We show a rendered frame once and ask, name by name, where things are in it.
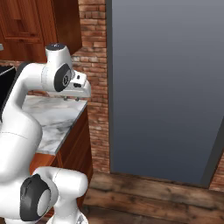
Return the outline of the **large grey door panel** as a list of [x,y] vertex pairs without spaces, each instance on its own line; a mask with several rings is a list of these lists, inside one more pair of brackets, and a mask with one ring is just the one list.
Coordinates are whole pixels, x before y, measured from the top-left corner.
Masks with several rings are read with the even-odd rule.
[[208,187],[224,151],[224,0],[106,0],[110,170]]

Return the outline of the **black appliance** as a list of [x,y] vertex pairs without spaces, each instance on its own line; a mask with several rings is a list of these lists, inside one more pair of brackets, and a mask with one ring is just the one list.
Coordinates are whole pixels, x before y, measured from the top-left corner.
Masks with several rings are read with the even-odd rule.
[[14,81],[16,68],[14,66],[0,66],[0,108],[4,104],[6,95]]

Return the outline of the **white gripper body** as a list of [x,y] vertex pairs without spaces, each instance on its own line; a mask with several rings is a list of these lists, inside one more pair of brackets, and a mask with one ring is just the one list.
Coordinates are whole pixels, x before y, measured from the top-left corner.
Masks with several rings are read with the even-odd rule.
[[88,81],[85,82],[83,87],[74,87],[73,83],[69,83],[69,86],[61,92],[47,92],[50,96],[62,95],[62,96],[73,96],[79,98],[90,98],[91,97],[91,85]]

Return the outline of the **wooden base cabinet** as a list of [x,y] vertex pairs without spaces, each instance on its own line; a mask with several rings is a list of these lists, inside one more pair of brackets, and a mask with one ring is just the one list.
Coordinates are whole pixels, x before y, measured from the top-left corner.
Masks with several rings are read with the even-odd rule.
[[57,154],[53,156],[57,158],[59,168],[82,172],[87,175],[88,181],[91,181],[93,162],[87,108],[84,109],[75,125],[71,128]]

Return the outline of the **wooden cupboard door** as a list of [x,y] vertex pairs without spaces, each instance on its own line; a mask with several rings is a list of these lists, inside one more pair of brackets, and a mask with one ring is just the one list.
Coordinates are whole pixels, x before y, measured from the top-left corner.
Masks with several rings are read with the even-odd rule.
[[0,60],[46,62],[56,39],[53,0],[0,0]]

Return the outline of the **wooden drawer front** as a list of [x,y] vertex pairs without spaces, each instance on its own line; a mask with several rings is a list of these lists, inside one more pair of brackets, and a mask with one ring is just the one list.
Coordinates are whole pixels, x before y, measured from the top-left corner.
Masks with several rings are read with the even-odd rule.
[[53,155],[36,153],[30,164],[30,174],[40,166],[58,167],[57,158]]

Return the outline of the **wooden wall cupboard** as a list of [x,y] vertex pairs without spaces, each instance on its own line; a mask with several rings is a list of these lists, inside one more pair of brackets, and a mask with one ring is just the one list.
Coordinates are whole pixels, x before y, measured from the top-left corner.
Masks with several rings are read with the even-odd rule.
[[82,47],[78,0],[52,0],[52,7],[57,34],[52,43],[62,43],[76,53]]

